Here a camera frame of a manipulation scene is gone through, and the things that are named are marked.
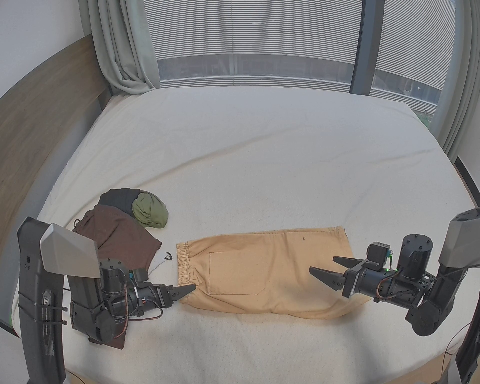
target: curtain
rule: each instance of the curtain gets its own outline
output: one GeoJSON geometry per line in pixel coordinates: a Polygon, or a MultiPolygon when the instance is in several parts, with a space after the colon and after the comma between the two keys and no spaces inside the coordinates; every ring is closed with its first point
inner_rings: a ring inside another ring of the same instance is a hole
{"type": "Polygon", "coordinates": [[[480,95],[480,1],[455,2],[455,43],[430,131],[454,162],[480,95]]]}
{"type": "Polygon", "coordinates": [[[79,4],[81,10],[88,5],[98,63],[113,92],[138,95],[160,88],[144,2],[80,0],[79,4]]]}

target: back pocket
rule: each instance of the back pocket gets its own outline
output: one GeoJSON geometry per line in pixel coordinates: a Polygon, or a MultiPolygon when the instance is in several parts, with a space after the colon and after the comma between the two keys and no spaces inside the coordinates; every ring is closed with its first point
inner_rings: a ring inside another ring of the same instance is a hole
{"type": "Polygon", "coordinates": [[[258,295],[265,289],[267,260],[246,251],[210,253],[210,295],[258,295]]]}

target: fitted sheet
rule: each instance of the fitted sheet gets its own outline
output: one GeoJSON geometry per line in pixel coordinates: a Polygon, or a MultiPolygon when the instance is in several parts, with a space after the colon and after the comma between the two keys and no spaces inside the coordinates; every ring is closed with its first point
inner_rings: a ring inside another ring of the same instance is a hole
{"type": "MultiPolygon", "coordinates": [[[[395,263],[405,235],[430,236],[434,274],[449,221],[473,207],[406,104],[276,87],[113,98],[39,219],[71,229],[103,192],[125,187],[151,191],[166,204],[167,226],[148,231],[174,256],[177,243],[213,235],[343,226],[354,257],[381,241],[392,246],[395,263]]],[[[325,321],[176,303],[159,320],[131,323],[124,350],[90,344],[64,326],[65,364],[113,384],[382,383],[445,350],[473,315],[479,276],[469,272],[452,313],[429,337],[413,332],[406,310],[372,301],[325,321]]],[[[176,257],[150,275],[157,284],[177,278],[176,257]]],[[[20,332],[16,308],[13,322],[20,332]]]]}

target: white bed sheet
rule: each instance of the white bed sheet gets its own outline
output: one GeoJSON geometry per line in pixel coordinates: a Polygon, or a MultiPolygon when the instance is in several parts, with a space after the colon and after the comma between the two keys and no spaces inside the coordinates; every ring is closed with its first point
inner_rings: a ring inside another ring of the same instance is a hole
{"type": "MultiPolygon", "coordinates": [[[[275,87],[172,88],[114,98],[39,219],[72,228],[101,193],[124,187],[165,202],[168,225],[149,231],[173,255],[176,243],[205,236],[344,226],[358,258],[381,241],[391,244],[396,262],[405,235],[430,236],[434,274],[449,221],[473,207],[407,105],[275,87]]],[[[130,324],[124,350],[90,344],[63,327],[65,362],[112,384],[382,383],[444,351],[473,315],[479,276],[469,272],[452,313],[430,337],[415,335],[406,311],[385,303],[369,302],[332,321],[177,303],[160,320],[130,324]]],[[[176,258],[150,277],[175,285],[176,258]]],[[[19,332],[17,310],[13,321],[19,332]]]]}

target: olive green garment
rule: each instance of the olive green garment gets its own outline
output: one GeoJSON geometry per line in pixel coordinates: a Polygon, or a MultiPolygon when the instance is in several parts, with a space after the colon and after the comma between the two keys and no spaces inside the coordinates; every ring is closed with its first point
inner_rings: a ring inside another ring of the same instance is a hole
{"type": "Polygon", "coordinates": [[[142,227],[163,228],[167,224],[167,207],[151,193],[140,193],[133,201],[132,211],[142,227]]]}

